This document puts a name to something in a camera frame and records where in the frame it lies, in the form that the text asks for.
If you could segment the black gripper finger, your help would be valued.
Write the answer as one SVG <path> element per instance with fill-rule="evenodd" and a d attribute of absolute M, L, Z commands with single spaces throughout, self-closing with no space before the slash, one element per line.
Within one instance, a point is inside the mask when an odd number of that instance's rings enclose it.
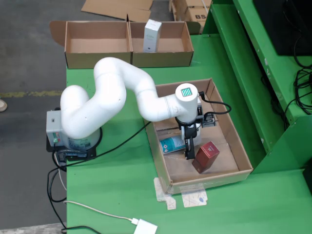
<path fill-rule="evenodd" d="M 187 160 L 194 159 L 195 158 L 195 147 L 194 147 L 194 141 L 193 137 L 190 138 L 184 138 L 185 141 L 185 158 Z"/>

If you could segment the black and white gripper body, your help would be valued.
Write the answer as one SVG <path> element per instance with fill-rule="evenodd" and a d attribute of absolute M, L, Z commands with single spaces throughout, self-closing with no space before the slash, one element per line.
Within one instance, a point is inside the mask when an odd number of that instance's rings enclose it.
<path fill-rule="evenodd" d="M 191 122 L 182 122 L 177 117 L 175 118 L 175 120 L 178 123 L 179 130 L 181 131 L 182 140 L 191 138 L 195 139 L 197 137 L 197 117 Z"/>

